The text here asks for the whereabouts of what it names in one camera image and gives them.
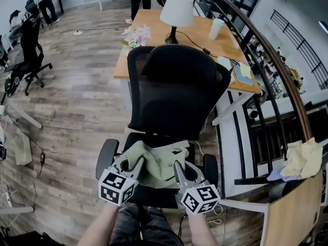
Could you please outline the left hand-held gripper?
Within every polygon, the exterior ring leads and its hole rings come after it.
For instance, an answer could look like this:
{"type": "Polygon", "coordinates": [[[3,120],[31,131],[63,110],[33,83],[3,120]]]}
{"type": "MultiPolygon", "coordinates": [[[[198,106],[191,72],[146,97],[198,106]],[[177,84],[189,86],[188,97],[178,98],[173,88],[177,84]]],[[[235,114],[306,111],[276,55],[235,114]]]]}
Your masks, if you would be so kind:
{"type": "Polygon", "coordinates": [[[123,156],[114,157],[111,169],[104,169],[98,181],[98,197],[116,206],[128,201],[138,186],[138,177],[142,170],[145,158],[140,157],[128,170],[128,159],[123,156]]]}

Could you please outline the pale green cloth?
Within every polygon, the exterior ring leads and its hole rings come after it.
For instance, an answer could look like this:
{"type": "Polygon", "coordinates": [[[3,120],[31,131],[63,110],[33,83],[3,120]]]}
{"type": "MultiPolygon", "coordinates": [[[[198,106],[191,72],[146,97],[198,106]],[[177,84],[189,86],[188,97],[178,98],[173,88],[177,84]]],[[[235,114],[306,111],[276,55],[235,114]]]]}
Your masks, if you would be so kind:
{"type": "Polygon", "coordinates": [[[151,148],[140,140],[128,148],[121,157],[128,160],[129,169],[135,166],[140,157],[145,159],[137,179],[140,185],[155,189],[177,189],[174,162],[179,161],[185,168],[189,147],[186,140],[158,148],[151,148]]]}

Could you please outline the black mesh office chair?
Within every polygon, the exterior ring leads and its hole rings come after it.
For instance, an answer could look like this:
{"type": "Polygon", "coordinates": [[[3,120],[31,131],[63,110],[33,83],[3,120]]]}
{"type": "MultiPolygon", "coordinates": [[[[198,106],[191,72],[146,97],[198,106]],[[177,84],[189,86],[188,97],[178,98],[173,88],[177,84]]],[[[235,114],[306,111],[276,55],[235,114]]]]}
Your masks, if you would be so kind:
{"type": "Polygon", "coordinates": [[[125,148],[142,140],[152,148],[199,139],[226,91],[231,71],[208,54],[183,45],[140,46],[127,56],[132,117],[125,148]]]}

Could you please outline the person's right forearm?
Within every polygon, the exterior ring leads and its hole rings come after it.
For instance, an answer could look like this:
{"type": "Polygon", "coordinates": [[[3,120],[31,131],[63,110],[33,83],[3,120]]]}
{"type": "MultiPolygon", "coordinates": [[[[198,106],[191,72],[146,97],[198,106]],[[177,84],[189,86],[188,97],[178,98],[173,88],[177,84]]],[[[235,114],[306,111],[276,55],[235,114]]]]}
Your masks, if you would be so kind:
{"type": "Polygon", "coordinates": [[[219,246],[204,214],[188,213],[193,246],[219,246]]]}

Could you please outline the person's grey trousers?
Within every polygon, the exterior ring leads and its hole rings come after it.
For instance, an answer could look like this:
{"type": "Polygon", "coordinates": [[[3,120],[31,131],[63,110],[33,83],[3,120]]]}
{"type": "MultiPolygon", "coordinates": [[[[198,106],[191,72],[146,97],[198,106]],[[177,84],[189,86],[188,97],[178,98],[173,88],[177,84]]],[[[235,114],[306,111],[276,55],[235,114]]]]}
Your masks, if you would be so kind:
{"type": "Polygon", "coordinates": [[[108,246],[184,245],[158,208],[125,203],[118,211],[108,246]]]}

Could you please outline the beige plastic bin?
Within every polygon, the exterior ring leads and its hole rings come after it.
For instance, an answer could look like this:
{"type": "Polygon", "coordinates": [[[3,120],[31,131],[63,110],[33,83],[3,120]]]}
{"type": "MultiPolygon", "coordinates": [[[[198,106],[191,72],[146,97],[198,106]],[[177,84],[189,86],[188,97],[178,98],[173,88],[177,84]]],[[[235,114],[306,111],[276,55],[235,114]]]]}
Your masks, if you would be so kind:
{"type": "Polygon", "coordinates": [[[30,139],[22,134],[14,140],[15,161],[19,166],[25,166],[32,162],[32,152],[30,147],[30,139]]]}

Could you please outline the blue notebook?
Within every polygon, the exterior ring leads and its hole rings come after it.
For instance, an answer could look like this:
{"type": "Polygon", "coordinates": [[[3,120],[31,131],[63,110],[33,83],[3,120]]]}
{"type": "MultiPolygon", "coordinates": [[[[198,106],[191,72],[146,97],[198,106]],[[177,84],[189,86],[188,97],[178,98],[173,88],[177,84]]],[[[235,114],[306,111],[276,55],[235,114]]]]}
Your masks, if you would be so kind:
{"type": "Polygon", "coordinates": [[[254,81],[253,81],[252,78],[249,79],[249,78],[243,77],[243,76],[241,75],[239,63],[234,67],[235,75],[236,75],[237,80],[238,80],[240,83],[244,83],[244,84],[247,84],[247,85],[253,86],[253,85],[254,85],[254,81]]]}

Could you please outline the dark desk white legs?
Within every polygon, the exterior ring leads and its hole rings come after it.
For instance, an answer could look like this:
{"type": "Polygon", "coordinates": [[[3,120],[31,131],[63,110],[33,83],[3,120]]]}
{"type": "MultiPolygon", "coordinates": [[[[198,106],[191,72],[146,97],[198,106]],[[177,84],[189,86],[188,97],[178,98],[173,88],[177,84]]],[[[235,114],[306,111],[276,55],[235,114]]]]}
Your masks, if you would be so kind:
{"type": "Polygon", "coordinates": [[[6,94],[4,94],[2,97],[1,105],[5,106],[5,113],[11,115],[15,122],[17,122],[19,118],[23,118],[38,129],[43,128],[41,123],[27,114],[21,107],[15,104],[11,98],[7,97],[6,94]]]}

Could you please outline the yellow cloth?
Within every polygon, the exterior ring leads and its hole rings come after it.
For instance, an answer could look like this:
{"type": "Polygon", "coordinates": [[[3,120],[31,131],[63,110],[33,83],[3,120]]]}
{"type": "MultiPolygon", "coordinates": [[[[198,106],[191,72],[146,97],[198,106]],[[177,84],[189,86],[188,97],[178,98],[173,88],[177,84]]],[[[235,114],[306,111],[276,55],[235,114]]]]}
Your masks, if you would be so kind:
{"type": "Polygon", "coordinates": [[[323,147],[312,137],[307,142],[297,141],[288,144],[286,161],[280,171],[282,177],[306,179],[315,176],[322,164],[323,147]]]}

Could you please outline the yellow sticky notes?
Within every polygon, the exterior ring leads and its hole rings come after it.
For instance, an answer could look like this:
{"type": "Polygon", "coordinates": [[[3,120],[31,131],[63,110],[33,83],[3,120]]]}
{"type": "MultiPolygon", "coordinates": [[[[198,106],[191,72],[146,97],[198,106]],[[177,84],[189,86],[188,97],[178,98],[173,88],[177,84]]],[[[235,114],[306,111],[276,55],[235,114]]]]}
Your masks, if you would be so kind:
{"type": "Polygon", "coordinates": [[[239,63],[239,66],[240,66],[241,75],[243,77],[246,77],[246,78],[251,79],[252,78],[252,76],[251,76],[251,68],[249,66],[245,65],[242,62],[239,63]]]}

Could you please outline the black case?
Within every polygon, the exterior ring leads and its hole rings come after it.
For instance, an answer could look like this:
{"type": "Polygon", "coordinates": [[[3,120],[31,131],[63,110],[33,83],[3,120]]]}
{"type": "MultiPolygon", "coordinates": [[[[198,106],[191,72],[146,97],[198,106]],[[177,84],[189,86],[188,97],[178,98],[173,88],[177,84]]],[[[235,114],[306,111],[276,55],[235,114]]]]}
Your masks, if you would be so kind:
{"type": "Polygon", "coordinates": [[[65,246],[52,239],[47,233],[32,231],[10,236],[9,231],[9,227],[0,226],[0,246],[65,246]]]}

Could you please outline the pink flower bunch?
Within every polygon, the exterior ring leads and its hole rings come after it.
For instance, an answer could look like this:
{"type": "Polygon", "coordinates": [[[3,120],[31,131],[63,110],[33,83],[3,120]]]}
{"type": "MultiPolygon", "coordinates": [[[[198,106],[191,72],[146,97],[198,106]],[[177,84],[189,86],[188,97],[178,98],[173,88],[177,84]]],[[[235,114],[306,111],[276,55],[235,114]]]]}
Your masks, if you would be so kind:
{"type": "Polygon", "coordinates": [[[143,27],[137,27],[136,29],[130,26],[128,29],[125,29],[121,35],[125,36],[125,38],[121,40],[121,43],[132,49],[145,46],[148,40],[152,37],[150,27],[147,27],[146,25],[143,27]]]}

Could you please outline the black railing wooden handrail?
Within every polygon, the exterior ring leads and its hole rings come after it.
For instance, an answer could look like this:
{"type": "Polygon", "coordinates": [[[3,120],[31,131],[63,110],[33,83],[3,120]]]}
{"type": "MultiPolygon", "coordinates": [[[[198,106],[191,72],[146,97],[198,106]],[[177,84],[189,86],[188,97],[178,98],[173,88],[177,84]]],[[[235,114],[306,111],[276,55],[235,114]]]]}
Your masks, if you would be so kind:
{"type": "MultiPolygon", "coordinates": [[[[220,129],[222,188],[228,196],[240,194],[268,183],[266,178],[271,171],[284,164],[288,143],[312,137],[306,112],[311,104],[302,101],[277,53],[235,5],[227,0],[193,0],[193,4],[199,16],[211,20],[218,16],[225,22],[246,57],[245,65],[251,68],[251,75],[254,74],[260,87],[259,94],[254,94],[215,126],[220,129]],[[287,97],[278,99],[274,95],[264,69],[249,46],[251,36],[259,39],[273,58],[287,97]]],[[[216,117],[240,95],[227,89],[216,105],[216,117]]]]}

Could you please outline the black round device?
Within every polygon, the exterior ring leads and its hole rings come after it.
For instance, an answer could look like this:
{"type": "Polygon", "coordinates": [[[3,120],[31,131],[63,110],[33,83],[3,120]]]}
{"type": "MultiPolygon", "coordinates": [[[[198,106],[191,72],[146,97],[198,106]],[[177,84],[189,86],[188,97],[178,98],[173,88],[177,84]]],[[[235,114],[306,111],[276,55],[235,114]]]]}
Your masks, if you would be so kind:
{"type": "Polygon", "coordinates": [[[20,78],[13,73],[9,74],[5,81],[5,93],[7,97],[12,97],[20,84],[20,78]]]}

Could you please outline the wooden desk white frame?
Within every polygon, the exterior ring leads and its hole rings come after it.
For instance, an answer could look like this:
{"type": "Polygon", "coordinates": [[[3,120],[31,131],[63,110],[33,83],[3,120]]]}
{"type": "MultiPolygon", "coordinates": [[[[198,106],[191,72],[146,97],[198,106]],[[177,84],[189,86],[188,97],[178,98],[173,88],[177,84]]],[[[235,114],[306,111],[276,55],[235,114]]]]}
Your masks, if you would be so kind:
{"type": "Polygon", "coordinates": [[[219,204],[264,214],[260,246],[298,246],[318,221],[322,186],[320,170],[273,203],[220,199],[219,204]]]}
{"type": "MultiPolygon", "coordinates": [[[[171,27],[160,20],[160,10],[140,9],[131,27],[136,29],[137,27],[143,27],[144,25],[151,29],[152,37],[148,41],[148,45],[150,46],[161,45],[167,34],[171,31],[171,27]]],[[[208,34],[211,25],[211,19],[194,16],[193,25],[183,27],[177,34],[177,39],[183,45],[194,48],[200,46],[201,49],[206,48],[213,55],[214,60],[217,60],[219,56],[223,56],[246,64],[246,57],[227,25],[224,25],[220,29],[217,40],[210,40],[208,34]]],[[[122,48],[113,77],[120,82],[121,92],[124,98],[123,106],[127,109],[128,116],[131,117],[132,98],[127,64],[127,55],[129,51],[130,48],[126,46],[122,48]]],[[[226,108],[218,112],[218,116],[212,121],[213,126],[218,125],[226,115],[232,114],[238,108],[241,108],[242,105],[254,94],[260,93],[260,87],[254,74],[252,74],[252,79],[254,81],[253,86],[240,83],[236,78],[235,71],[233,71],[232,74],[234,76],[234,82],[228,86],[228,90],[236,91],[241,93],[241,95],[238,96],[232,104],[228,104],[226,108]]]]}

